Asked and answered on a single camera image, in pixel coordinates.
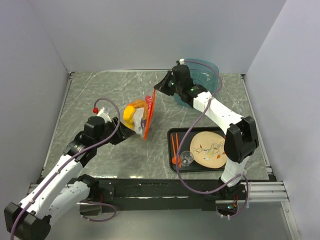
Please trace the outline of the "clear zip top bag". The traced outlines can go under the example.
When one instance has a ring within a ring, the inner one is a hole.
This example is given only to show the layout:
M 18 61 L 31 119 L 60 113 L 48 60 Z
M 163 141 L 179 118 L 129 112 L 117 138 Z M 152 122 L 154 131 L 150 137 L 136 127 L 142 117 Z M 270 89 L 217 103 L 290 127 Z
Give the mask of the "clear zip top bag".
M 146 140 L 153 121 L 154 109 L 156 106 L 156 90 L 153 90 L 152 95 L 146 95 L 144 98 L 138 99 L 146 101 L 147 109 L 136 108 L 136 112 L 133 117 L 134 129 L 130 129 L 135 131 L 136 134 L 140 135 L 144 140 Z

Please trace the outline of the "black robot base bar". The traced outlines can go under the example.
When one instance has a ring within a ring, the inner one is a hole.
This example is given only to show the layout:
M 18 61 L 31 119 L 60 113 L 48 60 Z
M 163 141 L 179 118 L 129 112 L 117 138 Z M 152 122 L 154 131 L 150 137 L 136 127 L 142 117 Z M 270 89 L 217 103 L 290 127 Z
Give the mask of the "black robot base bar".
M 244 200 L 243 184 L 229 193 L 202 195 L 188 190 L 178 179 L 100 178 L 89 201 L 111 204 L 118 211 L 202 210 L 215 211 L 218 201 Z

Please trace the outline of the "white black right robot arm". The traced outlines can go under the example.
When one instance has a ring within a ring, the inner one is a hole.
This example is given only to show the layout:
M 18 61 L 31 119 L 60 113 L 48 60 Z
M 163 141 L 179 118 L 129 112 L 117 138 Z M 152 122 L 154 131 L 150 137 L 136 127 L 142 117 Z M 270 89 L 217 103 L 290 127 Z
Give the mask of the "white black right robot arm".
M 225 135 L 224 152 L 226 165 L 219 179 L 220 186 L 210 191 L 199 191 L 181 183 L 196 194 L 213 194 L 219 192 L 224 199 L 232 198 L 244 176 L 245 166 L 250 156 L 259 146 L 257 126 L 252 116 L 243 117 L 219 102 L 204 86 L 194 83 L 190 69 L 178 63 L 167 72 L 165 77 L 154 86 L 167 96 L 178 95 L 201 117 L 207 116 L 223 131 Z

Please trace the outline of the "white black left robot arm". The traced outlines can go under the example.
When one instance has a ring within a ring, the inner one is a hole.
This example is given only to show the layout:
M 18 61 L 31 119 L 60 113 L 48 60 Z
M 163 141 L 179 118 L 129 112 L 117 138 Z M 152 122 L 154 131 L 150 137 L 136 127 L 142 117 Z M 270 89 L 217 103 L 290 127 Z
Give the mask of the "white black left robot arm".
M 4 209 L 10 239 L 44 240 L 54 222 L 76 203 L 101 200 L 99 180 L 79 173 L 99 147 L 117 145 L 134 134 L 117 117 L 106 121 L 91 116 L 41 183 L 18 204 L 11 202 Z

